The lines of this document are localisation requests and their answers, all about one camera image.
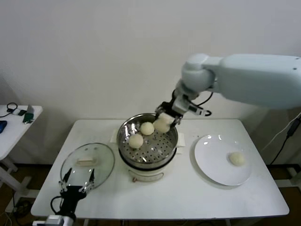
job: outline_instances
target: steamed bun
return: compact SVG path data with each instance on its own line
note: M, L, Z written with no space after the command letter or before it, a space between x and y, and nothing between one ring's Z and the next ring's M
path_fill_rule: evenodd
M244 155L240 152L231 153L229 159L235 166L243 166L246 163Z
M134 149L141 147L143 145L143 137L140 134L134 134L130 136L128 145Z
M150 135L155 131L155 128L151 122L145 122L140 127L140 132L143 135Z
M154 128L160 133L167 133L170 130L170 126L166 124L165 120L157 119L154 122Z

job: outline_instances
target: cable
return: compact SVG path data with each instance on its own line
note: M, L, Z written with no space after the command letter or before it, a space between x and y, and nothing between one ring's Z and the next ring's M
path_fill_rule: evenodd
M9 215L8 215L6 212L1 213L1 214L0 214L0 217L1 217L2 215L6 215L6 217L7 217L7 220L5 221L5 224L4 224L3 226L7 226L7 223L8 223L8 222L10 222L10 226L12 226L12 225L13 225L13 222L12 222L11 218L9 217Z
M276 155L276 157L274 158L274 160L270 163L270 165L272 165L273 163L274 163L274 161L276 160L276 158L280 155L280 153L281 153L281 151L282 151L282 149L283 149L283 147L284 147L284 145L285 145L285 143L286 143L286 141L289 139L289 136L286 136L286 138L285 138L285 140L284 140L284 142L283 142L283 144L282 144L282 147L281 147L281 149L279 150L279 152L277 153L277 155Z
M284 130L286 130L286 128L291 124L291 122L292 121L294 121L294 120L296 120L297 118L299 118L299 116L301 116L301 112L294 118L294 119L292 119L292 120L290 120L290 122L280 131L280 132L278 132L271 140L270 140L270 142L268 142L267 143L267 145L265 145L265 147L262 149L262 151L263 150L265 150L274 140L275 140L275 138L280 134L280 133L282 133Z
M13 214L15 220L16 220L16 223L19 226L31 225L32 223L27 223L27 224L22 225L18 221L18 219L25 217L30 212L30 209L32 207L32 203L28 200L24 200L24 201L20 201L20 202L16 203L15 202L15 194L14 194L13 189L12 189L12 195L13 195L13 205L14 205L14 209L13 209L12 214Z
M61 207L62 207L62 203L63 203L63 198L61 198L60 209L61 209Z
M16 107L14 109L12 109L12 108L9 108L10 105L15 105ZM14 112L14 110L18 108L18 105L16 103L14 103L14 102L11 102L11 103L9 103L9 104L6 105L6 108L9 109L9 112L6 115L0 116L0 118L4 118L4 117L12 114Z
M203 101L202 103L198 104L197 106L201 106L201 105L203 105L204 103L207 103L208 100L210 100L212 96L213 96L213 92L211 92L211 94L210 94L210 96L208 97L207 100Z
M193 103L191 100L188 99L188 96L184 95L183 96L190 104L192 104L193 106L195 106L196 108L200 109L200 110L204 110L202 107L200 107L199 105L196 105L195 103ZM207 113L205 113L204 116L210 116L212 115L212 112L209 110L205 110Z
M56 196L56 197L52 198L52 200L50 201L50 207L51 207L51 210L52 210L55 214L57 214L57 212L56 212L56 210L53 208L52 203L53 203L53 201L54 201L55 199L58 199L58 198L61 198L61 199L62 199L61 196Z

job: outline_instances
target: metal steamer tray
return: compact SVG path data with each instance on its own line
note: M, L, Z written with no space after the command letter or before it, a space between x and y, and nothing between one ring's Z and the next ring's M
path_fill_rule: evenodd
M142 123L154 121L155 114L139 114L124 122L118 131L117 143L120 156L134 169L143 171L160 169L167 165L176 153L178 132L175 127L171 127L167 133L160 133L157 130L149 136L140 133ZM128 139L136 133L143 136L143 145L133 149L129 146Z

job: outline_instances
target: white table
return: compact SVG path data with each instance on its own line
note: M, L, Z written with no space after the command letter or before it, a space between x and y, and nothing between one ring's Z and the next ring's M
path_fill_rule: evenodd
M58 181L64 159L77 147L102 142L116 158L110 177L79 201L76 216L94 219L213 219L254 218L286 215L289 208L262 158L239 120L183 120L186 147L173 159L172 173L152 182L133 183L109 143L113 130L124 120L79 120L70 131L32 207L35 216L53 214L50 200L59 195ZM194 160L198 137L208 134L234 136L248 147L252 175L241 186L228 187L208 179Z
M19 109L27 110L27 106L18 106ZM41 106L33 106L34 109L34 119L42 113L43 109ZM6 105L0 105L0 115L7 114ZM0 180L2 182L13 188L15 192L15 201L21 197L35 198L39 193L38 190L29 190L26 188L28 183L31 180L31 177L25 177L24 180L20 183L16 179L14 179L11 175L11 171L17 171L17 167L11 162L11 160L7 157L13 147L18 143L24 133L29 129L29 127L33 124L24 124L23 123L24 116L17 115L8 115L4 118L0 118L1 121L7 121L8 124L0 134L0 161L7 166L8 170L5 171L0 167ZM5 212L11 212L13 209L13 201L11 200L8 204Z

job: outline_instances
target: round plate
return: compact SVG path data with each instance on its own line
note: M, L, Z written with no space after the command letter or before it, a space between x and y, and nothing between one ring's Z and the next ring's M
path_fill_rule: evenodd
M241 152L246 163L235 166L229 160L232 152ZM240 144L223 135L207 135L196 144L194 155L200 169L212 180L223 185L236 186L248 180L251 164Z
M84 186L89 182L94 170L93 188L96 188L109 177L114 162L114 154L107 145L101 143L83 145L65 159L61 168L61 180L71 168L67 185Z

